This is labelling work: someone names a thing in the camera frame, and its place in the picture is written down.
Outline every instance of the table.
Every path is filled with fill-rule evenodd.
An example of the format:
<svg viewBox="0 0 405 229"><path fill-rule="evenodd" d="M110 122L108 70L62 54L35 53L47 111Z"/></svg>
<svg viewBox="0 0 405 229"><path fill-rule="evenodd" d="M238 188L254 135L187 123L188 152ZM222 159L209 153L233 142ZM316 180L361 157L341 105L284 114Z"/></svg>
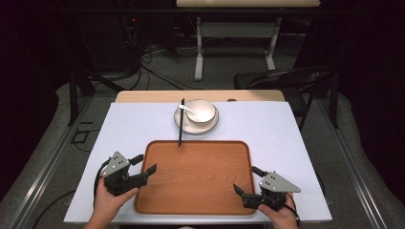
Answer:
<svg viewBox="0 0 405 229"><path fill-rule="evenodd" d="M303 8L318 7L319 0L177 0L179 8ZM281 27L281 18L269 22L203 22L197 17L197 61L195 79L203 79L203 37L269 37L265 51L267 68L274 70L273 53Z"/></svg>
<svg viewBox="0 0 405 229"><path fill-rule="evenodd" d="M65 222L85 223L90 218L96 171L114 151L120 151L130 158L142 154L146 145L153 140L178 139L179 129L174 123L173 113L182 98L210 100L220 113L220 121L213 130L204 135L183 135L183 140L245 142L250 150L252 165L276 171L302 189L300 194L294 196L302 221L331 220L298 126L281 92L225 90L121 92L116 102L111 104ZM138 174L140 166L131 166L129 174ZM256 192L260 190L260 179L254 176ZM256 224L265 221L269 219L258 211L249 216L142 215L134 210L132 200L121 207L113 220L121 224L188 225Z"/></svg>

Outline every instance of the chair backrest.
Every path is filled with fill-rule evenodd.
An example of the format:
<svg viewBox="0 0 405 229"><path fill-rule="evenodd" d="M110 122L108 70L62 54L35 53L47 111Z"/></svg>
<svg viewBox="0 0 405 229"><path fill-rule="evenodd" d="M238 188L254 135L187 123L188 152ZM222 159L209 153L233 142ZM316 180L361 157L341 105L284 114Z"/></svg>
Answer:
<svg viewBox="0 0 405 229"><path fill-rule="evenodd" d="M266 71L250 81L249 89L296 88L301 94L314 93L329 85L335 73L330 66Z"/></svg>

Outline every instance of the background table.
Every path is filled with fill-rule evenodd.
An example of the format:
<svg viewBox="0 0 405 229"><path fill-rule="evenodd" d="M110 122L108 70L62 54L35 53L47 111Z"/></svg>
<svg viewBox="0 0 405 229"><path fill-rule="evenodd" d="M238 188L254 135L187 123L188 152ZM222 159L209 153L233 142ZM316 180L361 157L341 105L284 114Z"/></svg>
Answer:
<svg viewBox="0 0 405 229"><path fill-rule="evenodd" d="M209 99L220 113L217 126L204 135L183 135L183 140L241 140L250 151L251 164L276 171L302 189L294 199L302 221L331 220L328 205L316 179L308 152L287 102L278 91L171 91L123 92L112 103L96 144L90 154L83 177L77 187L65 222L87 222L93 211L93 184L96 171L115 151L125 157L144 154L153 140L176 140L179 129L174 112L181 98ZM237 102L226 101L229 98ZM131 166L129 173L139 173L141 165ZM258 176L253 176L256 193ZM260 212L249 216L180 216L142 215L134 202L125 203L113 222L140 224L213 224L263 223L269 221Z"/></svg>

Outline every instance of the person's left hand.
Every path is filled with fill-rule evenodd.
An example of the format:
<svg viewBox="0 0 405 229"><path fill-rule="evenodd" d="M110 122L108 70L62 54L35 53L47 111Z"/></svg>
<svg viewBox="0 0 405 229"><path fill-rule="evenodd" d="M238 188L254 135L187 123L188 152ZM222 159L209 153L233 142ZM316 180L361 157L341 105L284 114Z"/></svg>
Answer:
<svg viewBox="0 0 405 229"><path fill-rule="evenodd" d="M104 185L104 177L98 181L96 191L95 209L85 228L105 228L117 215L119 208L130 198L138 193L139 189L130 191L115 197L107 191Z"/></svg>

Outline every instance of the dark background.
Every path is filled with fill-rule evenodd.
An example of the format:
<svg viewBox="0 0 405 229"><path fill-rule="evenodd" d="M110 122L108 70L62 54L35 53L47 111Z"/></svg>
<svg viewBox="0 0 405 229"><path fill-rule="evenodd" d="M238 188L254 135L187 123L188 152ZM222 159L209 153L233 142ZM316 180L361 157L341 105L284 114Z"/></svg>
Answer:
<svg viewBox="0 0 405 229"><path fill-rule="evenodd" d="M174 7L173 1L147 2L138 1L138 7ZM62 2L62 7L79 3L70 0ZM2 161L7 162L0 171L3 198L52 121L58 101L55 91L68 82L72 69L127 70L136 64L131 49L141 47L125 45L125 33L117 20L58 20L33 1L0 4L0 130ZM357 16L314 19L295 67L333 64L338 68L339 91L352 103L365 153L391 191L405 202L401 183L405 177L405 3L324 0L322 8L355 10ZM172 28L181 25L183 18L163 19L140 20L147 28L142 36L147 38L139 42L151 40L175 49ZM72 24L82 33L96 30L98 36L79 38ZM114 52L92 48L108 42L119 43L120 48Z"/></svg>

